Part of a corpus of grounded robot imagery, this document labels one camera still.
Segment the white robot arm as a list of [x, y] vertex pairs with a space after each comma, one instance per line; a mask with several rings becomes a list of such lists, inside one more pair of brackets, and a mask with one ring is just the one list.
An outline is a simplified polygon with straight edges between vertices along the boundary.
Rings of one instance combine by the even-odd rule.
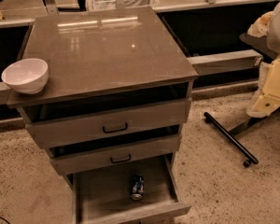
[[280, 107], [280, 2], [273, 11], [261, 15], [247, 33], [257, 38], [265, 36], [268, 48], [277, 54], [271, 63], [260, 65], [258, 89], [246, 109], [248, 116], [260, 119]]

